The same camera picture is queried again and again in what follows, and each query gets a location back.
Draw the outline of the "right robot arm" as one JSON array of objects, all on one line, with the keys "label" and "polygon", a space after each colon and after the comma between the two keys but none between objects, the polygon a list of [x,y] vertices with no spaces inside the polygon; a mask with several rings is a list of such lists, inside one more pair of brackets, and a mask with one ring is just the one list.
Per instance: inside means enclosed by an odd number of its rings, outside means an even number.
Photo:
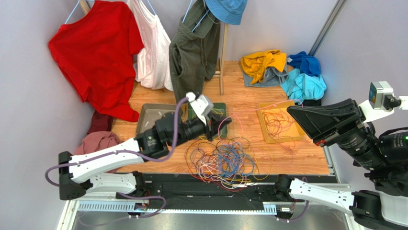
[{"label": "right robot arm", "polygon": [[281,174],[273,195],[282,200],[318,203],[353,217],[372,230],[405,230],[408,227],[408,129],[390,129],[375,135],[373,121],[406,110],[404,97],[388,96],[384,102],[355,100],[326,106],[287,108],[288,114],[319,147],[337,145],[365,169],[374,190],[346,192],[313,185]]}]

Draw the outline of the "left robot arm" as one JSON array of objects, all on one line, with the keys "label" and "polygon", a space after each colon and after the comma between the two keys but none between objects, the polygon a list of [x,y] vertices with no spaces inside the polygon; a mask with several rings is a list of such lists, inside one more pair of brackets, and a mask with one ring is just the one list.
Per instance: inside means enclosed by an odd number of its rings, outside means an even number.
[{"label": "left robot arm", "polygon": [[204,121],[195,117],[183,122],[174,112],[155,121],[152,128],[121,144],[84,155],[68,151],[59,153],[59,198],[74,200],[93,192],[114,192],[140,197],[146,186],[140,172],[110,173],[110,170],[131,164],[163,161],[175,148],[206,135],[212,141],[231,118],[210,113]]}]

